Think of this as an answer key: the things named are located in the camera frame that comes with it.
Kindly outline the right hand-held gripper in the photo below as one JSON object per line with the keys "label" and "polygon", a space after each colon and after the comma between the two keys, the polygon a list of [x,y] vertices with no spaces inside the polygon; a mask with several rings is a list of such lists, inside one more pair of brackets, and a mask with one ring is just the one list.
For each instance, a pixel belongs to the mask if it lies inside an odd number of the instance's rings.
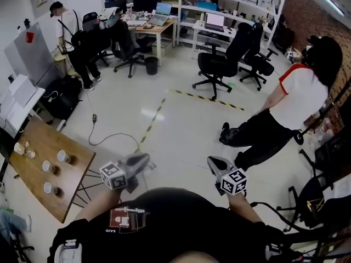
{"label": "right hand-held gripper", "polygon": [[247,177],[242,169],[219,156],[208,156],[207,164],[216,177],[215,187],[221,196],[224,194],[234,196],[238,193],[246,195]]}

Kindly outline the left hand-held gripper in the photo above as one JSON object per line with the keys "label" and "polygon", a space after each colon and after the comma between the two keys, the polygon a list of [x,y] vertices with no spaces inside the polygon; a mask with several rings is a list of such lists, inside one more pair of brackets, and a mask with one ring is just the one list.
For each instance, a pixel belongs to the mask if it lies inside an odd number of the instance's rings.
{"label": "left hand-held gripper", "polygon": [[148,153],[133,153],[117,163],[108,162],[99,171],[103,183],[111,190],[125,189],[132,193],[139,185],[137,175],[150,162]]}

